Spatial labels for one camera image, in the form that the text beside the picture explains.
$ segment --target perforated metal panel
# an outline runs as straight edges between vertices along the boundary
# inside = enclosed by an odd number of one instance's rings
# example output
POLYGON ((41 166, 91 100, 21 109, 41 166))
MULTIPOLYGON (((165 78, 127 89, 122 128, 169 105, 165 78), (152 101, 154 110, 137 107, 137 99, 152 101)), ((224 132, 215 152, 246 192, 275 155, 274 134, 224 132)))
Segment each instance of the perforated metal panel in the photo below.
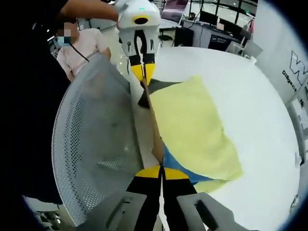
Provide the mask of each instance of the perforated metal panel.
POLYGON ((129 83, 104 55, 79 72, 60 105, 52 138, 60 196, 76 225, 142 169, 129 83))

